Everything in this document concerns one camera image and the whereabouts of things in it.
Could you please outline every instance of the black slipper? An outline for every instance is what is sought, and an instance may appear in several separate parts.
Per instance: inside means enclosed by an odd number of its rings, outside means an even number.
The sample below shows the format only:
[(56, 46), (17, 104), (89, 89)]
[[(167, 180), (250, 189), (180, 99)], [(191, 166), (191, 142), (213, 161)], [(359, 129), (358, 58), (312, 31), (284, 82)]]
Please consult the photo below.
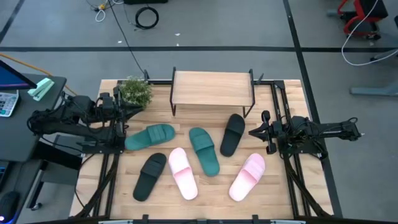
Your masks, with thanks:
[(244, 119), (238, 114), (232, 114), (225, 128), (220, 152), (223, 156), (232, 156), (238, 147), (244, 132)]
[(144, 166), (142, 166), (136, 188), (132, 193), (132, 196), (137, 201), (143, 202), (147, 200), (157, 182), (157, 179), (163, 172), (166, 160), (166, 156), (162, 153), (155, 153), (151, 155), (145, 162)]

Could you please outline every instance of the orange cable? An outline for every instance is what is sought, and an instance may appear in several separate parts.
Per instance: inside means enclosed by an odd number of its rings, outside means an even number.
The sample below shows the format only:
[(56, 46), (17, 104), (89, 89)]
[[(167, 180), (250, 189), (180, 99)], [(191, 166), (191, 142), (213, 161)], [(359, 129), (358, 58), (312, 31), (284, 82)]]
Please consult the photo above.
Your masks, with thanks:
[[(49, 72), (47, 72), (47, 71), (45, 71), (45, 70), (42, 70), (41, 68), (37, 68), (37, 67), (35, 67), (35, 66), (33, 66), (33, 65), (29, 65), (28, 63), (22, 62), (22, 61), (20, 61), (20, 60), (18, 60), (18, 59), (15, 59), (15, 58), (13, 58), (13, 57), (10, 57), (10, 56), (5, 55), (5, 54), (2, 54), (2, 53), (0, 53), (0, 56), (5, 57), (5, 58), (7, 58), (7, 59), (9, 59), (9, 60), (12, 60), (12, 61), (14, 61), (14, 62), (17, 62), (17, 63), (19, 63), (19, 64), (21, 64), (21, 65), (25, 65), (26, 67), (32, 68), (32, 69), (34, 69), (34, 70), (40, 71), (40, 72), (42, 72), (42, 73), (48, 75), (49, 77), (53, 77), (53, 75), (51, 75)], [(67, 90), (69, 90), (71, 93), (73, 93), (75, 96), (77, 96), (77, 94), (76, 94), (73, 90), (71, 90), (71, 89), (69, 88), (68, 85), (65, 85), (65, 88), (66, 88)]]

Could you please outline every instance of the black box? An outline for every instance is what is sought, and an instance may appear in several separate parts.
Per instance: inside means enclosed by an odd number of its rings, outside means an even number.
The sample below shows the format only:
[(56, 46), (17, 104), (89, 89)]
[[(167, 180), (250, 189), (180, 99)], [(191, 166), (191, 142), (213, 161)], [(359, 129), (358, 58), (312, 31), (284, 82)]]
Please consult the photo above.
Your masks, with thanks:
[(153, 4), (153, 3), (167, 3), (169, 0), (124, 0), (126, 4)]

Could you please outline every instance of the slipper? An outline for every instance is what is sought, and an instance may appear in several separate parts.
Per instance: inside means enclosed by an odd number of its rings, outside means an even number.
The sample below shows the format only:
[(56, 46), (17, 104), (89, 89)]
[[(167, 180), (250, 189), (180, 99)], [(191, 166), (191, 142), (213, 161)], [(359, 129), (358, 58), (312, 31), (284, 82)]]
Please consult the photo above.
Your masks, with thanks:
[(250, 190), (260, 181), (266, 170), (266, 163), (260, 154), (254, 153), (243, 164), (241, 171), (229, 188), (229, 196), (237, 202), (242, 201)]
[(175, 136), (173, 126), (169, 124), (155, 124), (148, 126), (145, 130), (134, 134), (124, 141), (128, 150), (136, 151), (149, 146), (155, 146), (168, 142)]
[(143, 202), (148, 199), (157, 179), (162, 174), (164, 166), (166, 165), (166, 160), (167, 159), (164, 154), (155, 153), (151, 155), (142, 166), (136, 188), (132, 193), (132, 196), (137, 201)]
[(238, 114), (232, 114), (225, 128), (220, 152), (223, 156), (230, 157), (234, 154), (244, 132), (244, 119)]
[(205, 174), (208, 177), (217, 175), (220, 172), (220, 165), (210, 135), (203, 128), (192, 128), (189, 130), (189, 138)]
[(194, 199), (198, 195), (198, 187), (187, 154), (182, 148), (178, 147), (170, 153), (169, 165), (182, 197), (186, 200)]

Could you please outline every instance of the pink slipper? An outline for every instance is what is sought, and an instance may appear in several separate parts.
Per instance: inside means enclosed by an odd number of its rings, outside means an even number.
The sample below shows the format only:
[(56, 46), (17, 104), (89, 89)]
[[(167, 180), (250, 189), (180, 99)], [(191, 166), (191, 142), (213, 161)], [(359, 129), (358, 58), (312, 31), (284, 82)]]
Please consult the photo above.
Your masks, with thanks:
[(229, 196), (237, 202), (242, 201), (260, 181), (265, 170), (266, 163), (262, 156), (257, 153), (251, 154), (232, 183), (229, 189)]
[(194, 199), (198, 195), (198, 188), (187, 154), (182, 148), (178, 147), (170, 153), (169, 165), (182, 197), (187, 200)]

